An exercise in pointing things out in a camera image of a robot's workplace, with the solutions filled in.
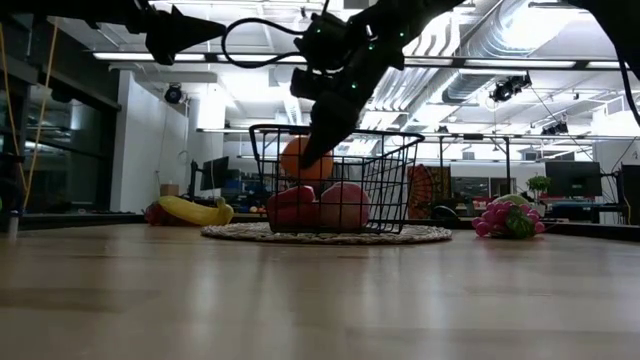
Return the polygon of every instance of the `wooden table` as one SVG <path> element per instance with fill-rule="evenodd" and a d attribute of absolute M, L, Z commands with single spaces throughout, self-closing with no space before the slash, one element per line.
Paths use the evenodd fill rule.
<path fill-rule="evenodd" d="M 3 359 L 637 359 L 640 247 L 305 247 L 123 225 L 0 244 Z"/>

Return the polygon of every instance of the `ceiling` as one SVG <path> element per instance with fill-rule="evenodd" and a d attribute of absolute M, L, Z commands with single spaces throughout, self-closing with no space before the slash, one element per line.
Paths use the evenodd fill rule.
<path fill-rule="evenodd" d="M 525 5 L 530 0 L 519 1 Z M 486 31 L 492 34 L 491 27 L 497 26 L 500 18 L 488 17 L 484 25 L 474 29 L 474 25 L 496 5 L 497 0 L 475 0 L 465 4 L 465 11 L 454 11 L 432 22 L 423 33 L 424 39 L 405 48 L 405 54 L 449 56 L 460 54 L 464 48 L 458 48 L 461 38 L 469 31 L 472 34 L 469 42 L 479 41 L 478 33 Z M 228 25 L 245 17 L 261 17 L 288 28 L 304 30 L 308 19 L 300 15 L 300 7 L 305 6 L 307 14 L 319 12 L 320 1 L 157 1 L 153 2 L 160 9 L 168 9 L 175 4 L 185 15 L 195 16 Z M 367 1 L 344 0 L 331 1 L 329 10 L 347 19 L 362 9 Z M 502 13 L 496 11 L 493 16 Z M 595 19 L 588 13 L 576 9 L 537 9 L 522 10 L 511 18 L 504 20 L 509 29 L 508 37 L 512 42 L 514 54 L 529 58 L 543 59 L 615 59 L 615 50 Z M 131 35 L 122 26 L 103 25 L 102 31 L 91 30 L 84 22 L 64 19 L 61 29 L 96 52 L 146 52 L 144 37 Z M 229 51 L 235 53 L 284 53 L 294 51 L 292 37 L 261 25 L 248 24 L 235 29 L 229 36 Z M 219 52 L 220 39 L 199 44 L 187 52 Z M 231 126 L 246 124 L 252 119 L 264 121 L 274 119 L 294 110 L 308 113 L 313 103 L 299 100 L 292 103 L 287 94 L 286 82 L 281 86 L 273 86 L 273 67 L 257 70 L 244 70 L 228 64 L 176 64 L 172 67 L 152 63 L 122 63 L 114 67 L 131 69 L 141 82 L 149 82 L 158 91 L 166 89 L 167 82 L 162 76 L 174 79 L 175 76 L 187 74 L 215 73 L 219 83 L 226 89 L 226 117 Z M 278 79 L 288 76 L 293 66 L 279 65 Z M 572 132 L 588 132 L 592 114 L 609 102 L 621 101 L 623 85 L 619 72 L 593 71 L 531 71 L 533 90 L 525 90 L 510 102 L 500 104 L 497 109 L 487 99 L 495 82 L 506 75 L 489 76 L 482 86 L 474 88 L 472 95 L 459 103 L 443 103 L 442 89 L 451 84 L 451 77 L 456 76 L 452 70 L 408 69 L 405 72 L 388 71 L 380 82 L 374 98 L 370 101 L 370 110 L 384 110 L 391 121 L 370 121 L 370 126 L 390 126 L 391 123 L 405 130 L 434 131 L 439 125 L 448 125 L 449 131 L 459 132 L 498 132 L 524 133 L 532 131 L 537 134 L 540 128 L 549 123 L 551 114 L 566 120 Z M 640 90 L 640 83 L 632 78 L 632 88 Z M 189 87 L 191 96 L 198 96 L 199 85 Z"/>

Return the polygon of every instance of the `security camera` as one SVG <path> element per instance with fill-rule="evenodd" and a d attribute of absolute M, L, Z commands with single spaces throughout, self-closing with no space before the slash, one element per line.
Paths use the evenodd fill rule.
<path fill-rule="evenodd" d="M 169 104 L 180 104 L 186 99 L 185 94 L 182 92 L 182 84 L 169 84 L 169 89 L 164 93 L 164 99 Z"/>

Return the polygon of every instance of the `computer monitor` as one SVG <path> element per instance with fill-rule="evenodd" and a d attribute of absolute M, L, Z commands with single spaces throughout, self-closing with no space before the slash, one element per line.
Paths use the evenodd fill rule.
<path fill-rule="evenodd" d="M 200 190 L 212 190 L 224 187 L 228 178 L 229 157 L 207 161 L 202 164 Z"/>
<path fill-rule="evenodd" d="M 551 178 L 549 196 L 602 196 L 600 163 L 584 161 L 549 161 L 546 175 Z"/>

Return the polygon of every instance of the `yellow rope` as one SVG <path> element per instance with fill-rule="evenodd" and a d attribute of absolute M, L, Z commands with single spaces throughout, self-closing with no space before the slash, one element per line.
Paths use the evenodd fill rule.
<path fill-rule="evenodd" d="M 2 52 L 2 67 L 4 68 L 4 88 L 7 94 L 7 109 L 9 111 L 9 123 L 11 124 L 11 134 L 13 135 L 13 146 L 16 149 L 16 155 L 20 156 L 20 148 L 18 147 L 18 135 L 16 134 L 16 123 L 13 118 L 13 107 L 11 106 L 11 92 L 9 91 L 9 67 L 7 64 L 7 51 L 4 46 L 4 28 L 0 23 L 0 51 Z M 24 169 L 22 163 L 18 163 L 20 175 L 22 177 L 22 188 L 27 191 L 27 180 L 24 177 Z"/>
<path fill-rule="evenodd" d="M 49 64 L 47 65 L 47 74 L 44 81 L 45 92 L 49 90 L 49 80 L 51 79 L 51 69 L 53 68 L 53 54 L 56 49 L 56 39 L 58 37 L 58 18 L 55 18 L 53 24 L 53 37 L 51 38 L 51 50 L 49 51 Z M 29 195 L 31 194 L 31 182 L 33 180 L 33 170 L 36 167 L 36 161 L 38 159 L 38 144 L 40 143 L 40 130 L 42 129 L 42 121 L 44 120 L 44 113 L 47 107 L 47 96 L 42 97 L 42 107 L 40 108 L 40 118 L 38 119 L 38 130 L 36 131 L 36 144 L 33 149 L 33 158 L 31 159 L 31 168 L 29 169 L 29 182 L 27 183 L 27 190 L 24 196 L 23 210 L 27 209 L 29 203 Z"/>

